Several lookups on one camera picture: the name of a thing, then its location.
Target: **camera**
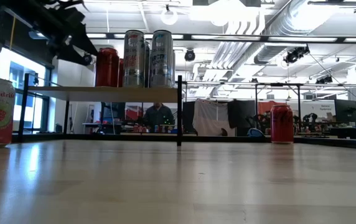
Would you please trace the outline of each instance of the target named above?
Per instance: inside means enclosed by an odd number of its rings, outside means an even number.
[[[193,49],[187,49],[185,53],[185,61],[187,62],[193,62],[196,58],[195,52]]]

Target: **wooden shelf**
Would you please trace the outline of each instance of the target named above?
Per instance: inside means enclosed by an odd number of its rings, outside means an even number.
[[[29,92],[65,101],[177,103],[175,88],[29,86]]]

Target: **computer screen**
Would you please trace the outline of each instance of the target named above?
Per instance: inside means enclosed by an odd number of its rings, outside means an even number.
[[[338,122],[356,122],[356,101],[334,100],[334,106]]]

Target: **table surface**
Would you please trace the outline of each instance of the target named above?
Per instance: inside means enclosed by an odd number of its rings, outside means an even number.
[[[59,140],[0,149],[0,223],[356,223],[356,149]]]

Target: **man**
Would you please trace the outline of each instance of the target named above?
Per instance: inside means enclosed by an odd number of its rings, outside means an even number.
[[[154,126],[160,124],[175,124],[170,108],[162,103],[154,103],[145,113],[145,123],[154,132]]]

